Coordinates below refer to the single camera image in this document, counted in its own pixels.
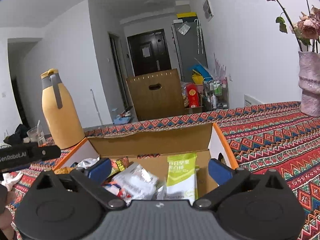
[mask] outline pink ceramic vase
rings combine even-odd
[[[302,88],[301,112],[320,117],[320,54],[301,52],[299,87]]]

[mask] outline refrigerator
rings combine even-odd
[[[197,23],[191,22],[187,23],[190,29],[185,35],[179,32],[179,29],[184,25],[184,23],[173,23],[172,32],[176,45],[177,56],[179,61],[179,68],[181,73],[181,80],[183,82],[191,82],[192,80],[192,70],[190,68],[193,65],[201,63],[202,66],[207,67],[207,58],[204,53],[202,54],[201,39],[200,42],[200,53],[198,54],[198,37],[197,37]]]

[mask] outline blue gripper pad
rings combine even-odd
[[[87,168],[84,174],[101,185],[110,175],[112,169],[109,158],[101,158],[95,165]]]
[[[217,159],[211,159],[209,161],[208,171],[211,178],[213,178],[218,185],[223,185],[226,183],[234,174],[233,169],[224,165]]]

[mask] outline front door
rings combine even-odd
[[[164,30],[128,37],[135,76],[171,69]]]

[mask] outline kettle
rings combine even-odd
[[[57,69],[42,73],[41,81],[42,111],[52,138],[60,149],[70,148],[84,138],[71,95]]]

